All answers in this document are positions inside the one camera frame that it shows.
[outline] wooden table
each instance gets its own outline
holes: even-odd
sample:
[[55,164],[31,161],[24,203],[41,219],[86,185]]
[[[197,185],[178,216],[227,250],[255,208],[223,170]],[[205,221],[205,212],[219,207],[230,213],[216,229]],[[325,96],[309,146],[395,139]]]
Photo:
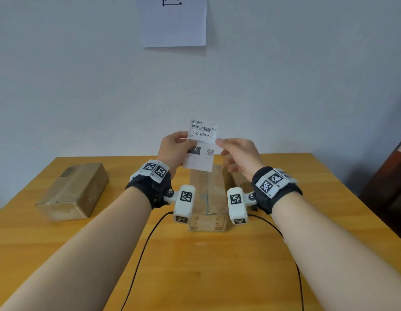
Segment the wooden table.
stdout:
[[[265,154],[299,181],[304,196],[401,273],[401,240],[311,154]],[[0,306],[60,246],[107,207],[154,157],[58,157],[0,210]],[[110,181],[90,219],[49,222],[34,206],[70,164],[102,162]],[[215,163],[222,157],[215,156]],[[189,183],[179,168],[173,187]],[[119,311],[142,246],[173,206],[153,210],[106,310]],[[265,218],[270,216],[258,213]],[[306,310],[321,310],[303,283]],[[300,310],[292,256],[278,233],[251,218],[224,233],[188,232],[167,216],[152,235],[125,310]]]

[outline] black cable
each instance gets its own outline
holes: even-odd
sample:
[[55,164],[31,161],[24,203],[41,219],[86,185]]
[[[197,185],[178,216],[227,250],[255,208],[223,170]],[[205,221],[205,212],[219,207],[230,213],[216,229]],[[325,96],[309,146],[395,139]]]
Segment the black cable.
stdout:
[[[120,311],[123,311],[123,308],[124,308],[125,304],[127,303],[128,296],[130,296],[131,288],[133,287],[134,280],[136,279],[137,270],[139,269],[139,265],[140,265],[140,262],[141,262],[141,260],[142,260],[143,253],[145,252],[147,243],[148,243],[148,241],[149,241],[151,235],[152,235],[153,232],[156,230],[157,226],[161,223],[161,221],[162,221],[167,215],[171,215],[171,214],[173,214],[172,211],[167,212],[166,214],[164,214],[164,215],[162,216],[162,218],[159,219],[159,221],[157,222],[157,224],[154,225],[154,227],[153,227],[153,229],[151,230],[149,236],[147,237],[146,243],[145,243],[145,245],[143,246],[142,253],[140,254],[140,258],[139,258],[139,261],[138,261],[138,263],[137,263],[136,270],[134,271],[133,280],[131,281],[130,288],[129,288],[129,290],[128,290],[127,296],[125,297],[123,306],[121,307]],[[275,227],[274,225],[272,225],[272,224],[271,224],[269,221],[267,221],[265,218],[262,218],[262,217],[260,217],[260,216],[258,216],[258,215],[254,215],[254,214],[248,214],[248,216],[259,218],[259,219],[263,220],[264,222],[266,222],[267,224],[270,224],[270,225],[281,235],[281,237],[282,237],[282,233],[280,232],[280,230],[279,230],[277,227]],[[302,288],[302,283],[301,283],[301,273],[300,273],[300,269],[298,268],[297,263],[295,263],[295,266],[297,267],[298,279],[299,279],[299,281],[300,281],[301,308],[302,308],[302,311],[304,311],[304,297],[303,297],[303,288]]]
[[[271,224],[269,221],[267,221],[265,218],[262,218],[262,217],[260,217],[260,216],[258,216],[258,215],[255,215],[255,214],[248,214],[248,216],[250,216],[250,217],[256,217],[256,218],[262,219],[265,223],[270,224],[270,225],[281,235],[281,237],[284,238],[284,236],[282,235],[282,233],[280,232],[280,230],[279,230],[277,227],[275,227],[274,225],[272,225],[272,224]],[[298,268],[297,263],[295,263],[295,266],[296,266],[296,268],[297,268],[298,280],[299,280],[299,282],[300,282],[301,309],[302,309],[302,311],[304,311],[304,295],[303,295],[303,286],[302,286],[302,283],[301,283],[301,273],[300,273],[300,269]]]
[[147,246],[147,243],[148,243],[148,241],[149,241],[151,235],[153,234],[153,232],[154,232],[154,230],[157,228],[157,226],[160,224],[160,222],[163,220],[163,218],[165,218],[167,215],[171,215],[171,214],[173,214],[172,211],[167,212],[166,214],[164,214],[164,215],[162,216],[162,218],[159,219],[159,221],[157,222],[157,224],[153,227],[153,229],[151,230],[149,236],[147,237],[147,240],[146,240],[146,243],[145,243],[145,245],[144,245],[144,247],[143,247],[142,253],[140,254],[140,258],[139,258],[139,262],[137,263],[136,270],[134,271],[133,280],[131,281],[130,289],[128,290],[127,297],[125,297],[123,306],[121,307],[120,311],[123,311],[123,308],[124,308],[124,306],[125,306],[125,304],[126,304],[126,302],[127,302],[128,296],[130,296],[131,288],[133,287],[134,280],[136,279],[136,274],[137,274],[137,270],[139,269],[140,261],[142,260],[143,253],[145,252],[145,248],[146,248],[146,246]]

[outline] screw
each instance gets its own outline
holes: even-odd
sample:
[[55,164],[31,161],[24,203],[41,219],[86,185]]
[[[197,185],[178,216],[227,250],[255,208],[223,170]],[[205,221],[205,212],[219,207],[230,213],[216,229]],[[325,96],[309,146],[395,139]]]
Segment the screw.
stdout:
[[165,195],[166,195],[167,197],[172,197],[173,194],[174,194],[174,191],[173,191],[172,188],[170,188],[170,189],[168,189],[168,190],[166,191],[166,194],[165,194]]

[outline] forearm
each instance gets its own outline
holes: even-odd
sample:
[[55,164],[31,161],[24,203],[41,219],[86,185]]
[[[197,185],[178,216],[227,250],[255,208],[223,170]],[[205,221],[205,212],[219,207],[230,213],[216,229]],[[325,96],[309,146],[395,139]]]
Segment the forearm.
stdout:
[[301,195],[281,198],[272,216],[326,310],[401,310],[401,276]]
[[128,188],[38,268],[0,311],[102,310],[150,212],[146,196]]

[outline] left hand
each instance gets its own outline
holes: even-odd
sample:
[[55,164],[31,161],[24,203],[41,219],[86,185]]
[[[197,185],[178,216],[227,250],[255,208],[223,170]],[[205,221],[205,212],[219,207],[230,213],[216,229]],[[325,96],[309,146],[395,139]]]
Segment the left hand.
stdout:
[[187,131],[167,135],[160,143],[157,160],[164,162],[170,168],[169,172],[173,178],[177,167],[183,165],[189,148],[196,146],[196,144],[196,141],[187,139]]

